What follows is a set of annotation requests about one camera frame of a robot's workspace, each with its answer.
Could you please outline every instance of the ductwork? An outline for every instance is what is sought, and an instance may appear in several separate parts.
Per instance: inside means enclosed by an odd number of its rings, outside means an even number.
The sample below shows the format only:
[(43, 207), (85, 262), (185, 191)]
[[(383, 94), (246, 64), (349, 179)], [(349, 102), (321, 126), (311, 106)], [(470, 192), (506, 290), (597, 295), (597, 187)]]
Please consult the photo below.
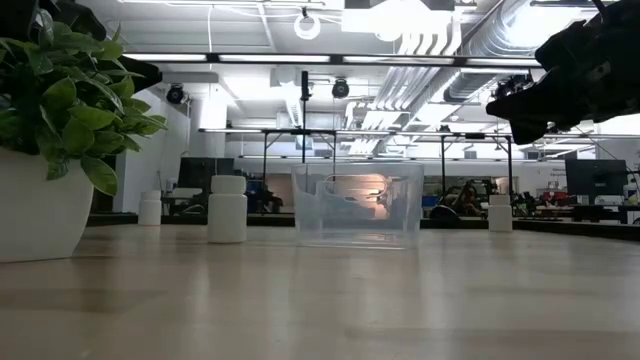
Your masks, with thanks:
[[(577, 15), (575, 9), (544, 9), (531, 6), (532, 0), (505, 0), (478, 32), (463, 45), (461, 56), (529, 56), (551, 34)], [(450, 76), (441, 72), (437, 77)], [(444, 91), (446, 102), (460, 103), (476, 95), (496, 74), (462, 73)]]

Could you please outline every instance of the white planter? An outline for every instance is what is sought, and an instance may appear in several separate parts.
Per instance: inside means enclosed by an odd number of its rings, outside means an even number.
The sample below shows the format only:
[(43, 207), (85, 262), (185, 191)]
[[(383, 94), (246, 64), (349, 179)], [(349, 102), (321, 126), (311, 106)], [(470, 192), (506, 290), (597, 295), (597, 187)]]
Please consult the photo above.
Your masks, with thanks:
[(47, 163), (0, 148), (0, 262), (71, 256), (91, 208), (93, 186), (72, 161), (62, 179), (46, 181)]

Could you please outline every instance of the clear plastic container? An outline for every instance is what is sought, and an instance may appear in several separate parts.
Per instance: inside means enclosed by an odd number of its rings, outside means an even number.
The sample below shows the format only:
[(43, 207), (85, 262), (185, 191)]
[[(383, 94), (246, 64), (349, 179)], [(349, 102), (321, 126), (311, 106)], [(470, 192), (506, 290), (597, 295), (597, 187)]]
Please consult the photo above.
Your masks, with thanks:
[(410, 248), (420, 229), (417, 163), (302, 164), (292, 169), (301, 245)]

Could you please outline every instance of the person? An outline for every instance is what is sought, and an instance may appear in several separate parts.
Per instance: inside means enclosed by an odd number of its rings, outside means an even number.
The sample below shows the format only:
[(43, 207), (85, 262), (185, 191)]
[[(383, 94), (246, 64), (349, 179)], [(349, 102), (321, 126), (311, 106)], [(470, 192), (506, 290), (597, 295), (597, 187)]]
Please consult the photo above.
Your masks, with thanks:
[(462, 189), (454, 202), (453, 210), (461, 216), (482, 216), (482, 207), (477, 201), (478, 191), (473, 186)]

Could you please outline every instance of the computer monitor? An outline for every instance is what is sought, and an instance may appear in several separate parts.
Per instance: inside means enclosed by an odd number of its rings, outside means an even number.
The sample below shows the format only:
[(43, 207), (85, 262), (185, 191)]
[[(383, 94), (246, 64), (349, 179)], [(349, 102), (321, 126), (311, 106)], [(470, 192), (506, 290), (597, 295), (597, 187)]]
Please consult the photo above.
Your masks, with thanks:
[(588, 195), (589, 204), (600, 195), (622, 195), (627, 184), (624, 160), (565, 160), (569, 195)]
[(212, 176), (233, 174), (233, 159), (183, 157), (180, 159), (178, 187), (199, 188), (208, 194)]

